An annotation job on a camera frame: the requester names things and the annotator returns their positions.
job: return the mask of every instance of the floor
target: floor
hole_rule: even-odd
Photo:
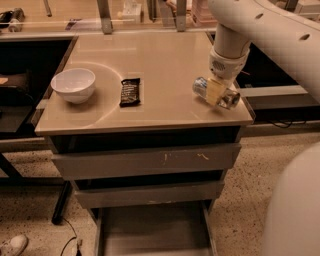
[[[209,215],[219,256],[259,255],[267,205],[279,174],[291,159],[320,141],[320,122],[289,128],[254,125],[241,140],[235,166]],[[6,153],[25,176],[59,176],[50,151]],[[29,245],[23,256],[60,255],[67,241],[82,241],[82,255],[93,255],[95,223],[71,196],[58,226],[51,223],[59,187],[0,187],[0,241],[24,233]],[[63,255],[76,255],[76,240]]]

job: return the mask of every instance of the desk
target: desk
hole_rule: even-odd
[[[102,208],[219,197],[253,119],[242,100],[229,111],[192,92],[210,76],[210,48],[203,32],[79,35],[65,69],[91,69],[96,92],[81,105],[53,93],[35,131],[97,224]],[[141,104],[120,108],[120,81],[133,77]]]

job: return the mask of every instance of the bowl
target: bowl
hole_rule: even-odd
[[[89,69],[68,69],[52,78],[51,87],[64,100],[80,104],[93,94],[95,79],[95,74]]]

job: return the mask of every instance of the shoe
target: shoe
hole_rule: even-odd
[[[0,245],[0,256],[18,256],[28,245],[28,238],[25,235],[15,236],[4,241]]]

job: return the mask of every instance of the white container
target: white container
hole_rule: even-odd
[[[89,69],[68,69],[53,77],[51,87],[64,100],[80,104],[93,94],[95,79],[95,74]]]

